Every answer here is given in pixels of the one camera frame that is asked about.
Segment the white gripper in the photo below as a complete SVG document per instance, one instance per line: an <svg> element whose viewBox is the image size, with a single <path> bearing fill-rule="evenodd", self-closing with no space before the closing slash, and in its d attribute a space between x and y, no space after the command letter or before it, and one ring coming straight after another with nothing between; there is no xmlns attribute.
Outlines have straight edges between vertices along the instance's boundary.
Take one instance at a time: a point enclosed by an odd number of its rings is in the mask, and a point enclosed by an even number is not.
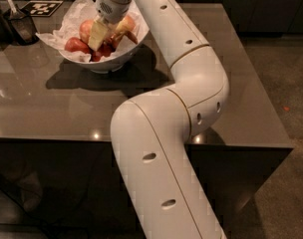
<svg viewBox="0 0 303 239"><path fill-rule="evenodd" d="M108 23L119 23L127 14L131 0L96 0L96 9L101 18ZM98 51L102 46L109 28L101 21L94 21L88 46L93 51Z"/></svg>

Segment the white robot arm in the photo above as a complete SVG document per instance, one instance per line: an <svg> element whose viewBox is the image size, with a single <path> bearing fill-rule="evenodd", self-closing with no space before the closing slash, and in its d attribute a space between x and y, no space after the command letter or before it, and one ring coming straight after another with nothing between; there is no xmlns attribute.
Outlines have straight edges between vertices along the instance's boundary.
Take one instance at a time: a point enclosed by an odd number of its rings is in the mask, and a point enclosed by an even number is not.
<svg viewBox="0 0 303 239"><path fill-rule="evenodd" d="M172 85L122 103L111 121L117 164L147 239L226 239L184 145L221 115L227 75L208 41L175 0L96 0L119 22L136 4Z"/></svg>

